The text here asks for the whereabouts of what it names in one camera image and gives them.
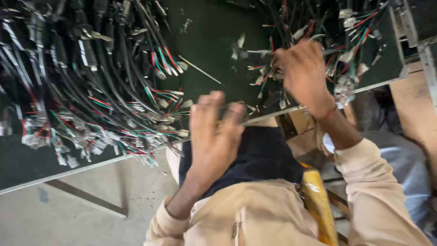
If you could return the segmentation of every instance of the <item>gray floor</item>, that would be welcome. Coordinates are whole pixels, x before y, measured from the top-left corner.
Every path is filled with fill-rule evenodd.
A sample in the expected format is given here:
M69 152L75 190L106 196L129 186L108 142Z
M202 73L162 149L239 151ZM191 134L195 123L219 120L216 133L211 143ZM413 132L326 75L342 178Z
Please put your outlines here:
M153 169L131 158L60 179L115 205L127 204L126 220L38 185L0 195L0 245L142 245L162 199L178 189L165 154L157 159L160 166Z

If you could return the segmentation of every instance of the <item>metal needle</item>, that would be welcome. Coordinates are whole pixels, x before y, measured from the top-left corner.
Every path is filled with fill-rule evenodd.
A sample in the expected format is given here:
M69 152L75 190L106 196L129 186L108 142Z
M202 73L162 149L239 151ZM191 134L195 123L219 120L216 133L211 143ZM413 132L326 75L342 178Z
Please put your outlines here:
M203 73L203 74L205 74L206 76L210 77L210 79L212 79L212 80L214 80L215 82L217 82L217 83L219 83L219 84L225 86L222 82L216 80L216 79L213 78L211 75L209 75L209 74L207 74L206 72L204 72L202 69L196 67L193 63L191 63L191 62L185 60L185 59L184 59L183 57L181 57L181 56L179 56L179 58L181 58L182 60L184 60L184 62L188 63L188 65L190 65L190 66L194 67L195 69L199 70L201 73Z

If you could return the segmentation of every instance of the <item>beige sleeve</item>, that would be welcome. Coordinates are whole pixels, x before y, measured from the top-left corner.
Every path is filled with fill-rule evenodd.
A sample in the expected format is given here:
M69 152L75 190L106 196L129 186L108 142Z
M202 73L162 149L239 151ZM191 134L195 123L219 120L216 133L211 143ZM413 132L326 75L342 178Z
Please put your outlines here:
M347 182L351 211L349 245L427 245L426 236L413 223L404 206L402 186L393 168L367 139L336 151L337 169Z
M184 232L190 224L190 217L186 220L173 218L165 208L170 196L161 203L156 215L152 218L146 233L144 246L183 246Z

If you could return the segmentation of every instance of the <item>red thread bracelet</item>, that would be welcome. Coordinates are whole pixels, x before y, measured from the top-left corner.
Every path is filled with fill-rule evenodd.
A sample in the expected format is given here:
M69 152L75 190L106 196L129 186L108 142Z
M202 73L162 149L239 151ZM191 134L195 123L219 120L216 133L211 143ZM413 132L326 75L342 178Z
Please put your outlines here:
M330 109L328 113L326 113L326 115L320 120L330 120L334 115L336 109L337 109L337 105L334 108Z

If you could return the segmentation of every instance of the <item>beige shirt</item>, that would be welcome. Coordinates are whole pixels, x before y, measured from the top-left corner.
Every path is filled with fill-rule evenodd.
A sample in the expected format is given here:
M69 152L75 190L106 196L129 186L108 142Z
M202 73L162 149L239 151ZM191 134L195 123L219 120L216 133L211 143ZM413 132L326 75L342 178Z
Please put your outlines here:
M336 151L347 182L351 211L349 245L430 246L411 221L402 187L378 147L367 139ZM324 245L318 227L292 183L283 179L239 183L198 201L191 216L171 217L165 205L150 222L149 245Z

